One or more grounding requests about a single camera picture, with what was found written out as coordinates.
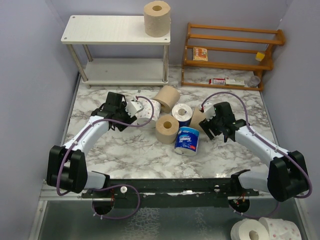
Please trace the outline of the white floral paper roll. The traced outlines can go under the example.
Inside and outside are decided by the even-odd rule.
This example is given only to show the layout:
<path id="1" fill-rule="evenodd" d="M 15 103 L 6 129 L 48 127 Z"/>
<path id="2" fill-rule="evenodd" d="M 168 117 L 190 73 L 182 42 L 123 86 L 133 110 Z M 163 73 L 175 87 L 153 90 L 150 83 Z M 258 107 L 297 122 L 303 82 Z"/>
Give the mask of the white floral paper roll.
<path id="1" fill-rule="evenodd" d="M 151 121 L 148 124 L 144 125 L 143 127 L 148 129 L 155 128 L 156 122 L 159 119 L 159 115 L 161 112 L 161 104 L 156 100 L 153 100 L 153 99 L 150 100 L 154 108 L 154 113 L 152 114 L 152 107 L 149 101 L 147 101 L 144 98 L 140 98 L 138 101 L 142 102 L 144 109 L 136 115 L 137 117 L 136 124 L 143 125 L 150 118 L 152 118 Z"/>

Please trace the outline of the blue Tempo roll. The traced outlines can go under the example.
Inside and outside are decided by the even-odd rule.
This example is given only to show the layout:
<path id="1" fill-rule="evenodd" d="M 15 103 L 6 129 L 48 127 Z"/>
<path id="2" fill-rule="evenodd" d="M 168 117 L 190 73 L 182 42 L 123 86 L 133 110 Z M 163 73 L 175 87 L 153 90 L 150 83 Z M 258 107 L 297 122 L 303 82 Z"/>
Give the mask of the blue Tempo roll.
<path id="1" fill-rule="evenodd" d="M 197 154 L 200 132 L 197 129 L 182 126 L 179 128 L 174 151 L 183 156 L 193 157 Z"/>

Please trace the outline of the blue Vinda roll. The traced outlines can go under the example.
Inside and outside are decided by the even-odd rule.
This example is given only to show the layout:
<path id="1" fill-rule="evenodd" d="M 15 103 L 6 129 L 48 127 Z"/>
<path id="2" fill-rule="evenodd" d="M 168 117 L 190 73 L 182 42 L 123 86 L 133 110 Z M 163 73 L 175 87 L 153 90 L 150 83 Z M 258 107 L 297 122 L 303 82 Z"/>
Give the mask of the blue Vinda roll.
<path id="1" fill-rule="evenodd" d="M 188 127 L 192 120 L 193 110 L 185 103 L 177 103 L 172 108 L 171 114 L 179 122 L 179 127 Z"/>

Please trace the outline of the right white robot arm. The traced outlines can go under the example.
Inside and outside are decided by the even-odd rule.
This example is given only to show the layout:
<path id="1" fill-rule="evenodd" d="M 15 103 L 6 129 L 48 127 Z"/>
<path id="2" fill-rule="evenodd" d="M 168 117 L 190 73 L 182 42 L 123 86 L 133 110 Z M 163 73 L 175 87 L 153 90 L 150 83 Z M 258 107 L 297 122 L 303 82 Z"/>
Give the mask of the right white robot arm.
<path id="1" fill-rule="evenodd" d="M 304 192 L 311 194 L 304 156 L 299 151 L 288 151 L 269 141 L 244 119 L 236 119 L 228 102 L 215 105 L 203 104 L 200 111 L 204 120 L 199 122 L 209 139 L 223 135 L 224 140 L 232 140 L 250 150 L 268 168 L 267 172 L 249 169 L 235 173 L 235 180 L 229 189 L 240 196 L 247 189 L 270 193 L 274 199 L 284 202 L 290 198 L 302 197 Z"/>

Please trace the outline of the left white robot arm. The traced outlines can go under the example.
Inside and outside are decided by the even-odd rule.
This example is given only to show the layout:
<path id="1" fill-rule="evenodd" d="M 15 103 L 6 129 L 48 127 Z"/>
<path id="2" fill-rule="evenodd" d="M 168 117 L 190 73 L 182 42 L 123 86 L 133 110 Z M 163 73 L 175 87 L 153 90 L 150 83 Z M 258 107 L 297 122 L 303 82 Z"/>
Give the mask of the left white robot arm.
<path id="1" fill-rule="evenodd" d="M 97 196 L 106 197 L 111 190 L 109 176 L 89 172 L 86 156 L 102 135 L 109 130 L 123 131 L 136 121 L 136 114 L 143 110 L 137 100 L 126 101 L 123 94 L 109 92 L 105 102 L 96 108 L 81 131 L 62 146 L 49 151 L 46 183 L 67 192 L 80 193 L 93 189 Z"/>

